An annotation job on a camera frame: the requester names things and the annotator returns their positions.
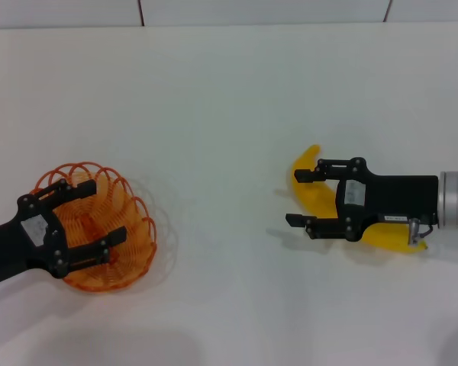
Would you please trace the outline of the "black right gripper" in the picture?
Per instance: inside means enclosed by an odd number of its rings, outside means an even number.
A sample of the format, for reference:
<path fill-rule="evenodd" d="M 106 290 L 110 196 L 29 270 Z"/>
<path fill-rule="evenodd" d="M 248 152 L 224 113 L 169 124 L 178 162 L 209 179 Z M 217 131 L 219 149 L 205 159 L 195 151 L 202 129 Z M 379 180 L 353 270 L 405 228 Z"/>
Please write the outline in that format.
<path fill-rule="evenodd" d="M 337 186 L 337 218 L 287 213 L 291 227 L 303 228 L 310 239 L 346 239 L 357 242 L 376 223 L 403 223 L 418 218 L 421 225 L 438 224 L 436 175 L 377 175 L 363 158 L 299 160 L 293 165 L 298 183 L 327 180 Z"/>

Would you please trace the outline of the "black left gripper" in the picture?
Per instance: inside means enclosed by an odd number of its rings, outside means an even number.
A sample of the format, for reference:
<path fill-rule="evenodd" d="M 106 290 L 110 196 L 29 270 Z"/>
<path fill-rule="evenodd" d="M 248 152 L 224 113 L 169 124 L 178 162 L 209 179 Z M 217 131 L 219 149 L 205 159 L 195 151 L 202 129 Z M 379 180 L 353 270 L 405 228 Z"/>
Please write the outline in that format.
<path fill-rule="evenodd" d="M 108 263 L 112 249 L 127 239 L 125 226 L 68 250 L 65 230 L 53 212 L 62 204 L 96 192 L 93 179 L 73 186 L 62 178 L 34 195 L 19 197 L 18 212 L 0 225 L 0 282 L 31 269 L 41 269 L 61 279 L 68 272 Z"/>

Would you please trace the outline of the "yellow banana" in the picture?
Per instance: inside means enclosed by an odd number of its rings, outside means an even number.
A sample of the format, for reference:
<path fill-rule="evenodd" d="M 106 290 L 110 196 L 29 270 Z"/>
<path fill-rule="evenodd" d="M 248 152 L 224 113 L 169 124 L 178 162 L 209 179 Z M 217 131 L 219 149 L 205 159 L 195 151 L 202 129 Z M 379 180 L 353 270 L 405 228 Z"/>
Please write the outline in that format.
<path fill-rule="evenodd" d="M 296 202 L 308 214 L 320 219 L 335 219 L 337 218 L 335 190 L 324 182 L 298 183 L 294 177 L 296 169 L 316 165 L 320 152 L 321 147 L 318 144 L 312 145 L 293 162 L 289 173 L 290 187 Z M 360 242 L 403 254 L 419 253 L 427 249 L 425 239 L 421 239 L 417 246 L 408 246 L 408 226 L 402 223 L 373 224 L 364 231 Z"/>

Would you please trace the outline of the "orange wire basket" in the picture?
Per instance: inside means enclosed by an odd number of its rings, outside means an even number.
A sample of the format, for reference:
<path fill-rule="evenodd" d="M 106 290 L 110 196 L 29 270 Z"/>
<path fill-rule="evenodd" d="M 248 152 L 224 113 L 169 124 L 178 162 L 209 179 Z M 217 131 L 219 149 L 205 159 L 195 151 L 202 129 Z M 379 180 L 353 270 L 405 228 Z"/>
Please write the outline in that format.
<path fill-rule="evenodd" d="M 74 271 L 64 281 L 88 293 L 131 286 L 148 272 L 157 250 L 156 224 L 146 204 L 124 176 L 95 162 L 60 165 L 39 178 L 31 192 L 36 194 L 63 178 L 73 186 L 90 179 L 97 184 L 97 194 L 54 210 L 65 228 L 68 247 L 88 244 L 121 226 L 127 230 L 126 241 L 112 248 L 105 264 Z"/>

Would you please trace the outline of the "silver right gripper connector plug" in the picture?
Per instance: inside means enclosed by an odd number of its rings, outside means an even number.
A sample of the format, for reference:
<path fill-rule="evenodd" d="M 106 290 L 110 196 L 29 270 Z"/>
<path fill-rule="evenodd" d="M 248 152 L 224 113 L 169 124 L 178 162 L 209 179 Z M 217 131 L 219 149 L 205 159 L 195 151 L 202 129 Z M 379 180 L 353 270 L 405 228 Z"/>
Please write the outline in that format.
<path fill-rule="evenodd" d="M 418 218 L 411 218 L 408 221 L 408 246 L 417 247 L 421 241 L 421 222 Z"/>

